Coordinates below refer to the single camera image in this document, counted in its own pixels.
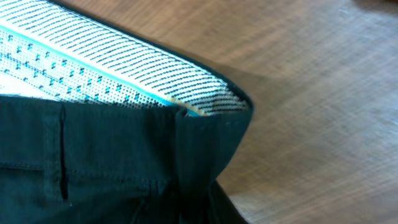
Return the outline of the black shorts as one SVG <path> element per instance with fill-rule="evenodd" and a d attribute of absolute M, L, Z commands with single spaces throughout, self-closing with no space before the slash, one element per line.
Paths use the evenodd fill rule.
<path fill-rule="evenodd" d="M 244 223 L 222 74 L 55 1 L 1 2 L 2 223 Z"/>

